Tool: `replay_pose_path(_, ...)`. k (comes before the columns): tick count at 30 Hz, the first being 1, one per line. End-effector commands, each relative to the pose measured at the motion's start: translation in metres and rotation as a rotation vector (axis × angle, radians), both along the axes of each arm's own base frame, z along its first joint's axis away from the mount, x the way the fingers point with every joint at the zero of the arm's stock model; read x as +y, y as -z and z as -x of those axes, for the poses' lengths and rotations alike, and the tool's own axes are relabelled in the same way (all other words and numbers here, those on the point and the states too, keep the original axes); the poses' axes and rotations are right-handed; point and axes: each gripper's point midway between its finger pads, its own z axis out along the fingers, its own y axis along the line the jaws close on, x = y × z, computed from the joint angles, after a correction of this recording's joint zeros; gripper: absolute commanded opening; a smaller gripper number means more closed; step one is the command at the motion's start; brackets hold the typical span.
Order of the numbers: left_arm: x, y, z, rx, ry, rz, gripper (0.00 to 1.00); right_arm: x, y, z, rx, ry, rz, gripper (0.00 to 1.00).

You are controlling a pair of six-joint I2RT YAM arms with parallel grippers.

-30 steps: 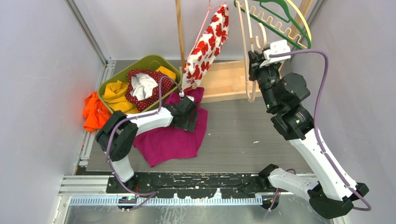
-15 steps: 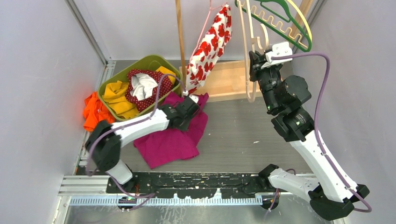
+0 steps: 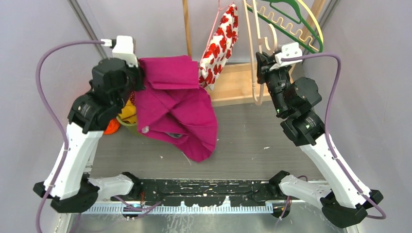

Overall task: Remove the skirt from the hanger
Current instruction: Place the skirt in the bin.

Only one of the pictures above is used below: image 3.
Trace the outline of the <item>yellow pleated skirt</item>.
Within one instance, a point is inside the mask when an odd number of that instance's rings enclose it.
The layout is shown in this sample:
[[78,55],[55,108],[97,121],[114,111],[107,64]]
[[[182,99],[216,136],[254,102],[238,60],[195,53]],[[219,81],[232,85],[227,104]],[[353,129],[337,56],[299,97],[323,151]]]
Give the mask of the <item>yellow pleated skirt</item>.
[[118,121],[125,122],[127,124],[137,123],[137,111],[133,102],[129,99],[126,105],[122,108],[121,113],[117,116]]

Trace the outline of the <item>magenta dress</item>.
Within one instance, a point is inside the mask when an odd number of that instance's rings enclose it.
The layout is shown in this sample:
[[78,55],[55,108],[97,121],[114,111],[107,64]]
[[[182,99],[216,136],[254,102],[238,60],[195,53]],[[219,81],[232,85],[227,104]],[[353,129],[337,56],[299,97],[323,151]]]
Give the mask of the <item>magenta dress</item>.
[[218,121],[209,94],[198,84],[198,65],[187,55],[140,58],[145,90],[135,92],[137,131],[175,145],[202,162],[214,152]]

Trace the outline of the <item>wooden hanger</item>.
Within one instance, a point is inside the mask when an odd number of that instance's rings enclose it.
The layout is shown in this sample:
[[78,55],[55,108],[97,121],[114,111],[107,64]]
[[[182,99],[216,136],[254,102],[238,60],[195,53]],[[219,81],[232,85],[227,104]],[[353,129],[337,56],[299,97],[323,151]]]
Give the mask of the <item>wooden hanger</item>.
[[258,83],[256,52],[275,52],[278,46],[277,33],[274,26],[266,22],[266,18],[259,13],[260,8],[256,0],[244,0],[242,5],[249,43],[252,101],[260,106],[267,94],[264,85]]

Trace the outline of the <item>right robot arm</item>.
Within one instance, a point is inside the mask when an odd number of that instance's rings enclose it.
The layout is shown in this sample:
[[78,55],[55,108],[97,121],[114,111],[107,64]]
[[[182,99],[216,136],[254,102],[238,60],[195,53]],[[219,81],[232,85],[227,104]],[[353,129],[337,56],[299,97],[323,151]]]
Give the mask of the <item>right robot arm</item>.
[[291,58],[279,53],[256,53],[257,81],[265,84],[282,119],[286,137],[316,165],[329,184],[323,188],[280,171],[269,180],[268,189],[275,199],[295,197],[318,209],[339,228],[361,223],[368,209],[383,200],[380,191],[368,188],[350,169],[335,147],[323,120],[313,108],[322,97],[315,80],[307,77],[293,82],[289,76]]

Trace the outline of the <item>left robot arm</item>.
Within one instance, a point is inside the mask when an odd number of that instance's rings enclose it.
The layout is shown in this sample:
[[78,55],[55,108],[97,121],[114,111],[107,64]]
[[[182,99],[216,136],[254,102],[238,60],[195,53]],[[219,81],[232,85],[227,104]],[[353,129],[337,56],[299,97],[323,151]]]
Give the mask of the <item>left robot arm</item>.
[[63,131],[64,144],[45,181],[34,185],[40,197],[51,200],[58,213],[82,213],[94,203],[113,197],[137,200],[142,193],[139,178],[130,172],[91,178],[97,145],[109,122],[116,118],[130,95],[143,90],[144,74],[137,61],[101,60],[92,69],[90,89],[75,99]]

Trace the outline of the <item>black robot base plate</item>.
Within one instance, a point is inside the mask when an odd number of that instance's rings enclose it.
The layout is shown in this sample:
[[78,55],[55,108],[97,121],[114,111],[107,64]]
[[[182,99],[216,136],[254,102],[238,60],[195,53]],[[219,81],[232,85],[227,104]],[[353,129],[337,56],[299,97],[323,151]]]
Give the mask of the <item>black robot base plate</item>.
[[160,202],[163,206],[222,206],[225,199],[231,207],[263,206],[270,201],[286,201],[276,194],[265,180],[199,180],[141,179],[137,192],[120,196],[127,203],[140,201],[147,205]]

